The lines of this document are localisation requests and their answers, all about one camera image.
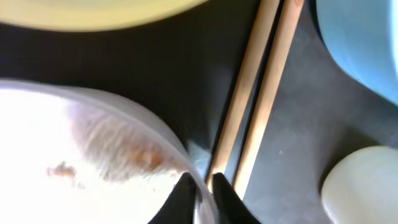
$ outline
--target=white bowl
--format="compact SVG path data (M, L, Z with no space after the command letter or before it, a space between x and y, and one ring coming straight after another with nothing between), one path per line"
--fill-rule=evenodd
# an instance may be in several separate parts
M340 161L322 187L322 205L333 223L398 223L398 150L360 149Z
M185 151L182 143L159 117L145 109L143 106L112 93L87 88L52 86L31 82L0 80L0 90L5 89L52 95L72 101L77 101L83 105L90 105L94 108L101 109L133 125L135 128L139 129L140 132L157 141L164 150L172 155L173 158L181 162L181 164L183 164L191 173L192 177L197 183L198 188L200 189L202 199L201 202L197 203L195 223L217 223L216 220L218 214L213 197L209 191L207 191L206 185L201 179L200 175L191 165L188 154ZM29 112L30 111L18 111L18 113Z

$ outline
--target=dark table surface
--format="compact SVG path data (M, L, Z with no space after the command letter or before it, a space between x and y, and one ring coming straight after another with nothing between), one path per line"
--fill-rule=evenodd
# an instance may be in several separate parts
M204 175L259 0L209 0L139 27L62 33L0 25L0 77L97 88L161 117Z

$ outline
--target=chopstick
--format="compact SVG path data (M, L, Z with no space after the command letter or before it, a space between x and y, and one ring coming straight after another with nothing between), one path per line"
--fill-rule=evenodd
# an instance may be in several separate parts
M243 199L266 129L304 0L285 0L233 187Z
M279 0L262 0L251 31L241 70L235 85L228 113L221 131L220 140L210 165L207 186L212 191L212 175L224 173L238 134L243 113L249 100L254 80L274 23Z

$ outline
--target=yellow plate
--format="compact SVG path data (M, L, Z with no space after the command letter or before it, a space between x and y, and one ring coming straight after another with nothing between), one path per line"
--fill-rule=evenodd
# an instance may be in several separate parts
M163 19L206 0L0 0L0 21L60 31L98 31Z

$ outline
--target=black object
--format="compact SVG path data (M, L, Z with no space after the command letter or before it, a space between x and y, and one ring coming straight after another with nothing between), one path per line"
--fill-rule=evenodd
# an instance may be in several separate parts
M196 192L195 181L189 173L185 173L149 224L192 224ZM219 224L260 224L223 174L213 176L213 195L218 206Z

